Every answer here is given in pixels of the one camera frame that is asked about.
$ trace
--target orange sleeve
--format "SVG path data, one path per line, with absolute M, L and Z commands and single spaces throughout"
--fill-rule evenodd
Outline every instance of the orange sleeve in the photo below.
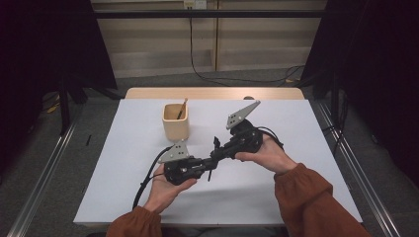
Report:
M 137 206 L 118 217 L 108 228 L 107 237 L 160 237 L 161 216 Z
M 293 237 L 371 236 L 332 196 L 332 185 L 317 172 L 298 164 L 274 179 L 281 216 Z

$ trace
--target metal rail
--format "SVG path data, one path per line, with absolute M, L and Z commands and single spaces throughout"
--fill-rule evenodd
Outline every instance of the metal rail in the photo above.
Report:
M 322 18 L 345 17 L 349 12 L 324 10 L 95 10 L 98 19 L 137 18 Z
M 318 104 L 321 113 L 327 122 L 328 126 L 333 125 L 333 121 L 331 119 L 331 113 L 327 106 L 324 103 Z M 367 178 L 367 175 L 365 174 L 363 168 L 361 167 L 360 163 L 358 162 L 357 157 L 355 156 L 354 152 L 352 151 L 351 147 L 349 146 L 349 143 L 345 139 L 344 135 L 341 135 L 341 138 L 339 137 L 340 131 L 337 129 L 334 129 L 332 131 L 333 137 L 336 141 L 340 141 L 339 148 L 345 157 L 346 162 L 348 163 L 349 168 L 351 169 L 352 174 L 354 175 L 358 185 L 361 188 L 361 191 L 364 194 L 364 197 L 366 198 L 367 202 L 370 205 L 370 208 L 372 209 L 383 233 L 387 237 L 396 237 L 400 236 L 400 233 L 397 230 L 397 227 L 395 226 L 390 213 L 385 208 L 384 204 L 382 203 L 381 199 L 378 197 L 375 189 L 373 188 L 372 184 L 370 183 L 369 179 Z
M 39 205 L 41 204 L 43 194 L 46 191 L 46 188 L 52 178 L 52 175 L 59 164 L 59 160 L 64 153 L 65 148 L 73 134 L 76 123 L 80 119 L 83 106 L 77 107 L 75 111 L 75 116 L 73 123 L 67 129 L 67 131 L 58 138 L 58 141 L 53 149 L 51 155 L 49 156 L 46 166 L 43 168 L 42 174 L 37 181 L 34 189 L 32 190 L 29 198 L 25 202 L 25 205 L 21 209 L 16 218 L 15 222 L 12 225 L 7 237 L 23 237 L 25 236 L 28 228 L 34 218 Z

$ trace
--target wall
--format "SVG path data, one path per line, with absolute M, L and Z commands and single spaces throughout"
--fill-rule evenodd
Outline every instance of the wall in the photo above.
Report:
M 183 1 L 92 0 L 95 10 L 180 10 Z M 208 9 L 321 10 L 325 1 L 211 0 Z M 98 20 L 117 78 L 193 72 L 189 19 Z M 319 19 L 193 19 L 197 71 L 306 62 Z

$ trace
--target pen holder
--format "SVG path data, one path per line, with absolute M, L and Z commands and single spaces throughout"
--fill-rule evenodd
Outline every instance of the pen holder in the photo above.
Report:
M 189 112 L 188 106 L 182 110 L 182 104 L 168 104 L 163 109 L 163 126 L 167 139 L 178 141 L 189 137 Z

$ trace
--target wooden stick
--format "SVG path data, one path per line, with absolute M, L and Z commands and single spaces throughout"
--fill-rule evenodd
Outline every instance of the wooden stick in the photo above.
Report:
M 180 119 L 181 118 L 182 112 L 186 109 L 186 103 L 187 103 L 187 101 L 188 101 L 188 98 L 185 98 L 185 102 L 182 105 L 181 111 L 179 112 L 177 119 Z

